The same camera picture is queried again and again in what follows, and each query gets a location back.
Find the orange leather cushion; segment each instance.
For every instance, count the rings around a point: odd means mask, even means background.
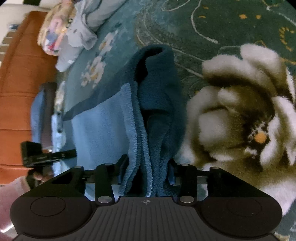
[[[54,81],[57,58],[37,45],[45,12],[30,12],[13,37],[0,67],[0,184],[26,175],[20,144],[31,140],[30,110],[39,86]]]

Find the blue towel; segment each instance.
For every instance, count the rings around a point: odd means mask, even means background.
[[[173,58],[166,45],[142,48],[112,80],[99,82],[88,99],[65,113],[63,150],[75,148],[77,158],[64,164],[94,169],[128,154],[119,195],[129,192],[139,169],[143,195],[172,195],[167,163],[181,146],[186,119]],[[93,187],[86,191],[94,196]]]

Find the gray cloth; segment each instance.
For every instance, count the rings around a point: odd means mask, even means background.
[[[66,71],[85,48],[97,41],[94,33],[126,0],[82,0],[75,4],[76,16],[63,38],[56,68]]]

